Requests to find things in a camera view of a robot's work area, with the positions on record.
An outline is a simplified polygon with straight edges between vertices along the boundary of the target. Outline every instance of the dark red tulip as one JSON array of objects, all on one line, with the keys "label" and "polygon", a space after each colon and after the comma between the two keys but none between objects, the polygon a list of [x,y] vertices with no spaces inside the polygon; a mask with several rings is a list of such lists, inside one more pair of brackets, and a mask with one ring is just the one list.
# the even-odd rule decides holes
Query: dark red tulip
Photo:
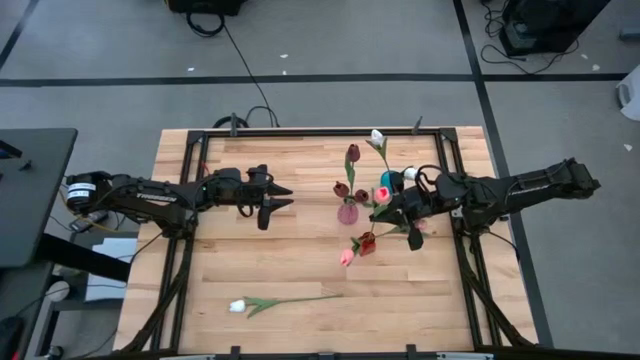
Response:
[{"label": "dark red tulip", "polygon": [[349,145],[349,149],[347,149],[347,159],[351,162],[356,162],[360,160],[360,148],[356,144]]},{"label": "dark red tulip", "polygon": [[364,190],[356,191],[355,195],[356,202],[363,203],[369,201],[369,193]]},{"label": "dark red tulip", "polygon": [[336,185],[333,187],[333,192],[336,193],[338,197],[343,198],[349,195],[349,187],[346,184],[336,181]]},{"label": "dark red tulip", "polygon": [[376,251],[376,236],[372,232],[362,234],[358,240],[360,240],[360,256],[369,255]]}]

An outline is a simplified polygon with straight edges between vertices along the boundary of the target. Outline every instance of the black desk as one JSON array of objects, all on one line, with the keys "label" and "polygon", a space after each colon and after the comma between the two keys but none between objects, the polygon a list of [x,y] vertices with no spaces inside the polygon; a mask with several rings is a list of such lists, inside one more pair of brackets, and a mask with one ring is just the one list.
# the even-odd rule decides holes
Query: black desk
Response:
[{"label": "black desk", "polygon": [[[53,264],[126,281],[129,264],[43,234],[77,136],[75,129],[0,130],[0,140],[22,151],[0,160],[0,319],[15,316],[48,288]],[[31,167],[19,170],[26,160]],[[18,346],[24,358],[40,310],[21,313]]]}]

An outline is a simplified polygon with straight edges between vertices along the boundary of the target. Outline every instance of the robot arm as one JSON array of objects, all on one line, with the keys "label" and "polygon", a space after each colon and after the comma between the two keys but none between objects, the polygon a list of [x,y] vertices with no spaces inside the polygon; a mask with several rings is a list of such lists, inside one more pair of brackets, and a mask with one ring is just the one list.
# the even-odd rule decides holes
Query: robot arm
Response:
[{"label": "robot arm", "polygon": [[[459,208],[465,230],[481,232],[501,216],[553,198],[586,199],[600,187],[585,165],[573,158],[543,170],[501,179],[442,173],[430,180],[421,171],[424,168],[439,169],[432,165],[421,167],[416,186],[407,189],[403,189],[403,181],[398,177],[393,181],[396,194],[387,209],[370,217],[371,221],[409,228],[411,250],[420,249],[423,243],[422,234],[412,226],[418,219]],[[435,185],[435,190],[429,191],[425,183]]]},{"label": "robot arm", "polygon": [[183,185],[102,171],[72,175],[67,177],[67,206],[76,214],[112,210],[135,222],[154,221],[165,237],[178,238],[187,238],[197,225],[196,214],[212,206],[235,205],[245,217],[257,207],[258,227],[266,230],[271,213],[293,202],[271,196],[292,191],[274,184],[266,165],[247,173],[249,181],[243,182],[237,168],[220,169]]}]

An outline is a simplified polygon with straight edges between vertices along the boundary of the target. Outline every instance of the small vase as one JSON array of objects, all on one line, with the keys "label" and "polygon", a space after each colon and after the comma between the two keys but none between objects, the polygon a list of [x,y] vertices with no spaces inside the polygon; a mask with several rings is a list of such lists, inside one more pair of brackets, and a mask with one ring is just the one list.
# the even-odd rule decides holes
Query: small vase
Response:
[{"label": "small vase", "polygon": [[338,220],[345,225],[353,225],[358,221],[356,204],[342,204],[338,208]]}]

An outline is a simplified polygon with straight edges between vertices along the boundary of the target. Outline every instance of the wooden table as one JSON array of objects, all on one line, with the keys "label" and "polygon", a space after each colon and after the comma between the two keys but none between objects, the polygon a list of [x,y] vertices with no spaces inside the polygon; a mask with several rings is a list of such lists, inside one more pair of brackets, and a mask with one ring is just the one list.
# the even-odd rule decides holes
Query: wooden table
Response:
[{"label": "wooden table", "polygon": [[[493,176],[482,128],[456,130],[467,173]],[[187,130],[163,131],[153,179],[179,182],[186,136]],[[238,167],[245,171],[266,163],[276,183],[294,191],[295,202],[272,215],[268,231],[258,230],[255,215],[243,218],[235,207],[212,208],[200,215],[180,353],[228,354],[233,345],[241,346],[243,353],[402,352],[406,344],[416,344],[418,351],[472,350],[448,215],[428,219],[430,237],[419,251],[409,251],[404,235],[393,235],[379,239],[375,253],[357,257],[348,268],[340,266],[341,250],[351,245],[349,237],[370,228],[370,209],[360,207],[360,219],[351,226],[341,225],[336,218],[341,201],[332,186],[336,180],[347,182],[345,150],[356,143],[362,152],[356,164],[356,188],[371,189],[384,168],[364,140],[360,136],[211,140],[210,169]],[[390,166],[438,164],[434,142],[425,137],[390,137]],[[378,224],[375,232],[388,228],[390,225]],[[510,239],[506,223],[495,224],[492,231]],[[142,226],[138,247],[158,232],[155,225]],[[535,342],[513,248],[491,235],[482,236],[481,241],[496,303]],[[133,264],[114,349],[128,343],[153,310],[166,249],[166,239],[156,241]],[[176,270],[182,247],[177,254]],[[338,293],[344,297],[283,304],[252,319],[228,310],[229,303],[242,296]],[[477,298],[476,304],[483,339],[490,343],[486,316]],[[165,347],[172,311],[165,321]]]}]

